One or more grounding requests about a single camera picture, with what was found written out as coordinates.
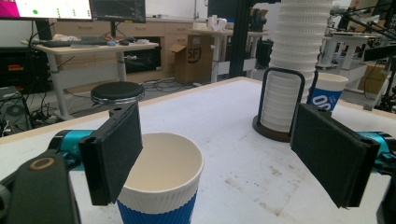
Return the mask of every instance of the blue and white cup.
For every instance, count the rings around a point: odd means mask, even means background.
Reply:
[[[188,224],[204,168],[191,140],[173,133],[145,133],[143,150],[117,200],[123,223]]]
[[[333,111],[347,82],[348,79],[346,77],[319,73],[311,105],[317,105],[323,109]]]

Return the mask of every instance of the white cup stack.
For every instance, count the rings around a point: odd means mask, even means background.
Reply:
[[[331,9],[332,0],[282,0],[280,4],[269,65],[303,74],[303,103],[312,86]],[[293,74],[275,71],[268,74],[262,104],[263,126],[289,132],[300,83],[300,78]]]

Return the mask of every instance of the stool seat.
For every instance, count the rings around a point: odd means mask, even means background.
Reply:
[[[91,99],[97,104],[118,105],[136,102],[145,95],[142,85],[133,82],[108,82],[91,90]]]

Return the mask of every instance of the white table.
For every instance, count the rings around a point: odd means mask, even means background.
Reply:
[[[192,224],[376,223],[389,178],[371,175],[361,207],[338,209],[289,144],[253,130],[261,88],[237,77],[139,103],[142,133],[186,136],[205,155]],[[341,102],[333,117],[354,131],[396,136],[396,116],[389,113]],[[0,179],[44,151],[60,130],[95,130],[107,118],[102,112],[0,138]],[[82,223],[121,223],[116,205],[91,206],[83,172],[70,175]]]
[[[47,48],[42,45],[35,46],[47,53],[49,61],[50,74],[52,77],[53,88],[55,90],[56,99],[59,106],[59,114],[57,117],[63,120],[73,119],[69,114],[66,101],[64,98],[64,90],[71,87],[83,86],[94,82],[110,80],[119,78],[121,81],[126,81],[126,68],[124,61],[124,51],[139,50],[139,49],[153,49],[158,47],[158,44],[130,44],[129,46],[100,46],[97,49],[71,49],[67,48]],[[60,69],[56,61],[57,56],[75,56],[87,54],[100,54],[114,52],[117,54],[116,63],[97,64],[96,66],[89,66],[77,69]]]
[[[213,50],[212,76],[211,83],[218,81],[219,75],[228,74],[230,71],[230,62],[225,62],[225,50],[227,48],[227,36],[233,35],[233,30],[211,31],[211,30],[191,30],[193,33],[200,35],[212,35],[215,39]],[[243,71],[247,71],[247,77],[253,76],[256,67],[256,50],[259,38],[269,35],[269,32],[247,32],[246,52],[250,51],[250,59],[244,60]]]

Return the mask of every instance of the keyboard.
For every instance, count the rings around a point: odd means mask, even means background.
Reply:
[[[82,39],[82,40],[69,40],[69,41],[48,41],[42,43],[44,47],[47,48],[62,48],[62,47],[70,47],[71,45],[107,45],[106,39]]]

